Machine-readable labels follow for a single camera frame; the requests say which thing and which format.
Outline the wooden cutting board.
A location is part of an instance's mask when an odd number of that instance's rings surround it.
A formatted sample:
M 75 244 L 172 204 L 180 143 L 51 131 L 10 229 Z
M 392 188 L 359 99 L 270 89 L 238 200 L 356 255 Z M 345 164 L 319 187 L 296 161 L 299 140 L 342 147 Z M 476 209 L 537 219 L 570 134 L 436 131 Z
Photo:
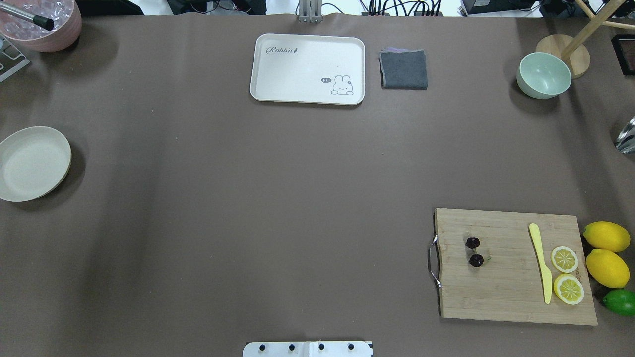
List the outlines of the wooden cutting board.
M 435 235 L 429 258 L 438 267 L 430 268 L 439 294 L 442 318 L 491 321 L 553 323 L 596 326 L 597 317 L 577 217 L 548 213 L 492 212 L 436 208 Z M 550 260 L 558 246 L 573 249 L 579 266 L 573 275 L 584 287 L 583 301 L 568 305 L 554 296 L 545 304 L 540 271 L 528 226 L 540 229 L 546 265 L 553 277 L 559 275 Z M 477 237 L 480 246 L 468 249 L 468 237 Z M 473 254 L 490 256 L 482 267 L 472 267 Z

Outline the black-tipped metal rod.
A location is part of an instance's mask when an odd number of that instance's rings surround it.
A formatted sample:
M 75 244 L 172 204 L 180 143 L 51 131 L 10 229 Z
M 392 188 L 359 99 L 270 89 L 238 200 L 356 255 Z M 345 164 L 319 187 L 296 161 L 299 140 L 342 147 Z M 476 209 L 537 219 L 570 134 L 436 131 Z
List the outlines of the black-tipped metal rod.
M 20 20 L 24 20 L 25 22 L 33 23 L 34 25 L 47 31 L 54 30 L 55 27 L 55 23 L 52 19 L 29 13 L 23 9 L 12 6 L 3 1 L 0 2 L 0 11 L 9 14 L 10 16 L 14 16 L 15 18 L 18 18 Z

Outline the mint green bowl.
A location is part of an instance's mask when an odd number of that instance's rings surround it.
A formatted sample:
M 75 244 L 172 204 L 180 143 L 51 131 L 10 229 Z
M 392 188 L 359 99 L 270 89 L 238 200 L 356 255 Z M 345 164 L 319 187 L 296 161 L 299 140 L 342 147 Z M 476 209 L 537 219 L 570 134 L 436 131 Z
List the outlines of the mint green bowl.
M 544 52 L 527 54 L 515 75 L 521 91 L 534 99 L 551 99 L 567 91 L 573 80 L 562 59 Z

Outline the yellow plastic knife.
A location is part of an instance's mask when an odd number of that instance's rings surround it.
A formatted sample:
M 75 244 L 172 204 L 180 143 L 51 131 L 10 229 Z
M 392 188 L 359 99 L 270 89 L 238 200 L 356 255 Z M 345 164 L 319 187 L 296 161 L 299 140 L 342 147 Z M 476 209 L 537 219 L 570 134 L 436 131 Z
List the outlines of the yellow plastic knife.
M 544 303 L 550 304 L 553 296 L 553 274 L 551 273 L 551 269 L 546 265 L 541 232 L 535 222 L 529 224 L 528 230 L 540 271 Z

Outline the grey metal plate left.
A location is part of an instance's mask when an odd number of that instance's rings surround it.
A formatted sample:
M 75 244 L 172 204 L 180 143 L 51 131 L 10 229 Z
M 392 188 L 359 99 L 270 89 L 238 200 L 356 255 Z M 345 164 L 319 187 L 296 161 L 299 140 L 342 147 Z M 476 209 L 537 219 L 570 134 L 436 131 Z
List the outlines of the grey metal plate left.
M 5 36 L 0 35 L 0 82 L 9 79 L 22 68 L 30 64 L 30 60 Z

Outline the wooden stand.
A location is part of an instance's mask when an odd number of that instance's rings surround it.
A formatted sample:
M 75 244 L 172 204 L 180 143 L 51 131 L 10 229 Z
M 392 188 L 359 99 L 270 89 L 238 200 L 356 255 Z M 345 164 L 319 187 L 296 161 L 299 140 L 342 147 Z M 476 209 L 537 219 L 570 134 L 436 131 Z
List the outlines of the wooden stand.
M 571 78 L 578 79 L 583 76 L 590 67 L 590 54 L 583 43 L 596 32 L 601 25 L 627 30 L 633 30 L 634 26 L 625 23 L 611 22 L 609 20 L 613 13 L 625 3 L 623 0 L 610 0 L 598 14 L 594 14 L 582 0 L 576 0 L 575 3 L 589 18 L 589 23 L 573 38 L 563 34 L 554 34 L 544 37 L 538 42 L 535 51 L 551 54 L 561 59 L 567 68 L 569 68 Z

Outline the green lime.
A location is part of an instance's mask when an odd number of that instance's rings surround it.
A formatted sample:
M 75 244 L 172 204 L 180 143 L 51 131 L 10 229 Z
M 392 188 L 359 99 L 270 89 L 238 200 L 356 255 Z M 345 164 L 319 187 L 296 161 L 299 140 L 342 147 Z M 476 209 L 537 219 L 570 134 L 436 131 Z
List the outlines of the green lime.
M 602 304 L 611 312 L 622 316 L 635 314 L 635 294 L 631 290 L 611 290 L 603 297 Z

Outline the lower whole lemon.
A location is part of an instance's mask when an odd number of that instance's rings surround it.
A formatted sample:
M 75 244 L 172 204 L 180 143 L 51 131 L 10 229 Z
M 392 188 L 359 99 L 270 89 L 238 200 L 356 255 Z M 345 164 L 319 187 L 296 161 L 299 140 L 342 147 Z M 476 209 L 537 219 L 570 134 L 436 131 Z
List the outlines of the lower whole lemon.
M 592 249 L 586 257 L 586 267 L 594 280 L 611 289 L 621 289 L 630 280 L 626 262 L 607 249 Z

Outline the whole lemon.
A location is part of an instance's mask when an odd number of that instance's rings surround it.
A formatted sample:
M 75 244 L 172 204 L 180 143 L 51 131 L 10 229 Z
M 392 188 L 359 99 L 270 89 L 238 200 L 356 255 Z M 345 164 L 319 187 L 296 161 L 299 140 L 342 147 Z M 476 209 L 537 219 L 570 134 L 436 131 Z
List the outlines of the whole lemon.
M 583 228 L 582 235 L 594 248 L 607 249 L 614 253 L 626 250 L 631 244 L 629 232 L 615 222 L 591 222 Z
M 592 249 L 586 257 L 586 267 L 594 280 L 611 289 L 621 289 L 630 280 L 626 262 L 607 249 Z

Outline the pink bucket with ice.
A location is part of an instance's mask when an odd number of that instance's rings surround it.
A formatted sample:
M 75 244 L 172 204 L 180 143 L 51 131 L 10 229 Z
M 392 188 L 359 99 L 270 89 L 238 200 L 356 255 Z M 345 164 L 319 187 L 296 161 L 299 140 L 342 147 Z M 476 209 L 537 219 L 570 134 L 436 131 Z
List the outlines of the pink bucket with ice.
M 1 12 L 1 34 L 14 44 L 39 52 L 70 47 L 82 29 L 81 11 L 74 0 L 4 0 L 20 10 L 52 19 L 53 30 Z

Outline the dark framed box right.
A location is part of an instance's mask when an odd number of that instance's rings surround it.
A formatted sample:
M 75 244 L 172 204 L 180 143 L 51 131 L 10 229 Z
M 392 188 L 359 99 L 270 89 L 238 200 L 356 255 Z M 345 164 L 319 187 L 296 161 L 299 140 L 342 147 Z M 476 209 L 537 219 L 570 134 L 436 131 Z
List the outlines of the dark framed box right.
M 618 34 L 611 42 L 622 74 L 635 75 L 635 35 Z

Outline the dark red cherry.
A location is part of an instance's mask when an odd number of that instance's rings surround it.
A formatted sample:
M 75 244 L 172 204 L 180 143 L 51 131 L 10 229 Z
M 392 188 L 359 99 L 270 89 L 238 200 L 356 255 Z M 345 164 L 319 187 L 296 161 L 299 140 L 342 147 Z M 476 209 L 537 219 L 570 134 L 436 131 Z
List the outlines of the dark red cherry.
M 470 266 L 478 268 L 478 267 L 482 267 L 485 264 L 488 264 L 490 260 L 491 260 L 490 256 L 483 256 L 481 254 L 476 253 L 469 257 L 468 262 Z
M 480 240 L 477 237 L 468 237 L 465 242 L 465 246 L 468 249 L 476 249 L 480 246 L 480 244 Z

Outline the silver object right edge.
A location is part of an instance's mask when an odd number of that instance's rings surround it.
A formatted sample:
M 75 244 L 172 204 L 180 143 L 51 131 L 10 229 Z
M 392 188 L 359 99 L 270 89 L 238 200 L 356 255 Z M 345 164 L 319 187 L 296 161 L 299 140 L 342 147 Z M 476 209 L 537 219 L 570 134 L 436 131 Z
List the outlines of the silver object right edge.
M 614 145 L 622 154 L 635 153 L 635 117 L 633 116 L 628 124 L 617 136 Z

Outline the metal bracket at top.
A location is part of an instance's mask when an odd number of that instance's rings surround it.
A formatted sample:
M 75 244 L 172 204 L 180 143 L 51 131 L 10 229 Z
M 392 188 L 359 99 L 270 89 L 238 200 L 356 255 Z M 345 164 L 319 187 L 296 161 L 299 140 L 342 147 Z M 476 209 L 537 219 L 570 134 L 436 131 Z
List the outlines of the metal bracket at top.
M 299 0 L 297 18 L 300 23 L 321 23 L 322 0 Z

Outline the white rabbit tray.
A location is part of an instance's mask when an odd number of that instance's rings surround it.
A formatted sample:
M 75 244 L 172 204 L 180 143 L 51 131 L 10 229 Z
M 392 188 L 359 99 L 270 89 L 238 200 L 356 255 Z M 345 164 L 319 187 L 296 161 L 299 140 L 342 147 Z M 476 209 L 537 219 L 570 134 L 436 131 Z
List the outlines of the white rabbit tray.
M 361 39 L 266 33 L 255 43 L 249 92 L 260 101 L 354 106 L 365 75 Z

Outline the lower lemon slice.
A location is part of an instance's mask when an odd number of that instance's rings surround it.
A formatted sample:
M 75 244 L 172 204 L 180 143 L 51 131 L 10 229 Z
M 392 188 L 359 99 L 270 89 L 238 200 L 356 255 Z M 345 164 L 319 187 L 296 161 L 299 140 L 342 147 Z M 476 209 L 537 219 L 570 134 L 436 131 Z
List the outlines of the lower lemon slice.
M 569 273 L 562 273 L 553 282 L 555 295 L 568 305 L 578 305 L 583 301 L 585 291 L 581 282 L 576 276 Z

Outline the cream round plate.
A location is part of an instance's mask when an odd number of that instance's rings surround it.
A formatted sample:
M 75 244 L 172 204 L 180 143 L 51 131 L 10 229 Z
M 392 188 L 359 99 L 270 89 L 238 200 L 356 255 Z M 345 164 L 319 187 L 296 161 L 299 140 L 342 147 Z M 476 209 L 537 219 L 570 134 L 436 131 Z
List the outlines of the cream round plate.
M 45 196 L 65 178 L 72 150 L 65 135 L 54 128 L 22 129 L 0 145 L 0 197 L 25 202 Z

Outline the upper lemon slice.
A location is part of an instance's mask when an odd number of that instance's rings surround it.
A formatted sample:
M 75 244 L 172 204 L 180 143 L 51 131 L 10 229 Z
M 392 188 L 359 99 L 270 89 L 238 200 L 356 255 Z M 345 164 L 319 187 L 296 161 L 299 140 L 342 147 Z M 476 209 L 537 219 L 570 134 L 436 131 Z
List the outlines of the upper lemon slice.
M 560 273 L 573 273 L 578 269 L 579 259 L 576 252 L 566 246 L 558 246 L 551 251 L 550 260 Z

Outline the lemon slice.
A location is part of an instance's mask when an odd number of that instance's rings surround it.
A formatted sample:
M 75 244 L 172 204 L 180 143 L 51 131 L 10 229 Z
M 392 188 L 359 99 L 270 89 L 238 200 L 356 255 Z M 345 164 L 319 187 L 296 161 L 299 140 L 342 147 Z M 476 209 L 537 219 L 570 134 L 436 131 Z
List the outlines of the lemon slice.
M 551 251 L 550 260 L 560 273 L 573 273 L 578 269 L 579 259 L 576 252 L 566 246 L 558 246 Z
M 578 305 L 583 301 L 585 291 L 581 282 L 576 276 L 569 273 L 562 273 L 553 282 L 555 295 L 568 305 Z

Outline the folded grey cloth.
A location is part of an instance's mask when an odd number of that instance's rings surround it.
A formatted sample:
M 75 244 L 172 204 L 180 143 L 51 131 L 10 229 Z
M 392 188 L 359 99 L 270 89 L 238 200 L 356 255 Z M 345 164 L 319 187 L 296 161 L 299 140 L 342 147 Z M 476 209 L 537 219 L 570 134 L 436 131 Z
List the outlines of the folded grey cloth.
M 379 52 L 383 88 L 427 90 L 427 55 L 424 50 L 386 48 Z

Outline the upper whole lemon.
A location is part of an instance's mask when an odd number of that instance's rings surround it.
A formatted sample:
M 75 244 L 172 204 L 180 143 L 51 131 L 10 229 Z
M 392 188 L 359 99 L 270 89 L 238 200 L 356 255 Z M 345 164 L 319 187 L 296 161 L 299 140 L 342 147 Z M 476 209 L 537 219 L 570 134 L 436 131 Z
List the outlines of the upper whole lemon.
M 615 222 L 591 222 L 583 228 L 582 235 L 594 248 L 607 249 L 614 253 L 626 250 L 631 244 L 629 232 Z

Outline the white mounting plate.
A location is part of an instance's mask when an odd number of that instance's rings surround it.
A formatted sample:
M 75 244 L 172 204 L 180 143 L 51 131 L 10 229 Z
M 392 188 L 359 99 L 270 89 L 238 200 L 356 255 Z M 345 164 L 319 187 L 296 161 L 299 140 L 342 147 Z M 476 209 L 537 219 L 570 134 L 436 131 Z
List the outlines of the white mounting plate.
M 284 341 L 252 342 L 243 348 L 243 357 L 372 357 L 367 341 Z

